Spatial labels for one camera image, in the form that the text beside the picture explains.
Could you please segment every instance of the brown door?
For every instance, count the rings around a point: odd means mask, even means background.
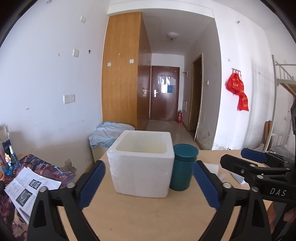
[[[191,89],[191,104],[188,131],[196,138],[199,118],[200,106],[202,98],[202,56],[194,63],[192,68],[192,89]]]
[[[152,66],[151,120],[177,119],[179,76],[180,68]]]

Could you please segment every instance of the wooden cabinet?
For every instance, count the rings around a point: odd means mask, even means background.
[[[141,12],[109,18],[102,67],[103,121],[145,130],[149,121],[151,49]]]

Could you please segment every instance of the instruction manual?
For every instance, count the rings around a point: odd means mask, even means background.
[[[25,167],[16,178],[6,186],[5,192],[10,197],[24,221],[29,224],[39,189],[46,186],[48,190],[54,190],[58,189],[60,185],[61,182],[40,176],[34,173],[30,168]]]

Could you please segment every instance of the door frame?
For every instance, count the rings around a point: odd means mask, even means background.
[[[202,94],[203,94],[203,80],[204,80],[204,63],[203,63],[203,53],[200,54],[196,59],[194,59],[194,61],[192,62],[192,76],[191,76],[191,96],[190,96],[190,112],[189,112],[189,121],[188,121],[188,130],[190,130],[190,120],[192,118],[192,96],[193,96],[193,83],[194,83],[194,62],[197,61],[198,59],[201,58],[201,63],[202,63],[202,84],[201,84],[201,96],[200,96],[200,111],[199,111],[199,115],[198,115],[198,122],[197,122],[197,128],[196,128],[196,132],[195,132],[195,137],[194,137],[194,141],[196,141],[197,138],[197,131],[198,131],[198,127],[200,125],[200,114],[201,114],[201,109],[202,109]]]
[[[159,67],[159,68],[164,68],[164,69],[178,69],[179,70],[179,74],[177,75],[177,79],[176,79],[176,88],[177,88],[177,100],[176,100],[176,120],[178,117],[178,106],[179,106],[179,86],[180,86],[180,67],[172,67],[172,66],[158,66],[158,65],[151,65],[151,79],[150,79],[150,111],[149,111],[149,120],[151,120],[151,112],[152,112],[152,98],[154,95],[154,92],[152,91],[153,89],[153,67]]]

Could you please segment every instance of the tabletop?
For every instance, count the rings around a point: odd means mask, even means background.
[[[220,158],[225,154],[241,158],[240,150],[206,150],[200,151],[197,159],[220,165]],[[90,206],[83,210],[100,240],[196,241],[201,237],[215,209],[208,205],[194,178],[187,190],[178,192],[170,189],[163,199],[129,196],[115,192],[106,154],[101,160],[106,164],[106,175]],[[223,182],[230,182],[236,188],[249,189],[248,184],[240,185],[229,171],[219,166],[218,176],[222,173],[225,174]],[[239,207],[235,207],[222,240],[229,240],[238,213]],[[69,240],[77,240],[63,208],[60,208],[60,214]]]
[[[5,175],[2,177],[6,185],[10,183],[24,167],[29,167],[35,173],[43,177],[62,182],[60,188],[66,187],[66,185],[75,177],[74,173],[60,170],[60,168],[31,154],[22,158],[20,163],[22,166],[13,170],[13,173],[10,176]],[[18,213],[7,194],[0,195],[0,215],[17,241],[27,240],[28,225]]]

